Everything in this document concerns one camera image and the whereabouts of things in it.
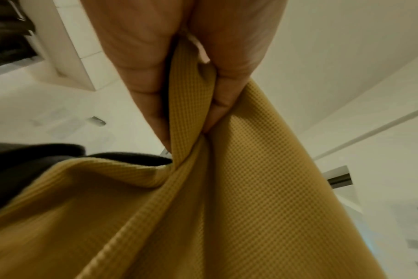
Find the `white ceiling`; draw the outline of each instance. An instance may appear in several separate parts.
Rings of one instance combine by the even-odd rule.
[[[301,133],[418,56],[418,0],[289,0],[253,78]]]

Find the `black fabric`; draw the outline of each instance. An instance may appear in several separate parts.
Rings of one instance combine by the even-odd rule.
[[[54,164],[67,159],[93,157],[144,166],[172,163],[171,159],[126,152],[85,155],[76,144],[24,145],[0,143],[0,209]]]

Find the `hand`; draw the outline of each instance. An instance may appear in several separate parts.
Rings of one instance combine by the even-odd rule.
[[[134,102],[171,151],[160,90],[172,38],[186,28],[217,69],[203,132],[234,105],[263,59],[286,0],[81,0],[103,50]]]

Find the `garment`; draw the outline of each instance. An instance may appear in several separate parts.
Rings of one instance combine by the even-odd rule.
[[[181,40],[169,76],[173,163],[52,166],[0,210],[0,278],[384,278],[253,81],[201,134],[215,77]]]

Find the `yellow fabric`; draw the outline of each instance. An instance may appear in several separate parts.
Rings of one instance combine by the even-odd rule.
[[[200,134],[215,76],[179,43],[172,165],[64,161],[0,210],[0,278],[384,278],[253,81]]]

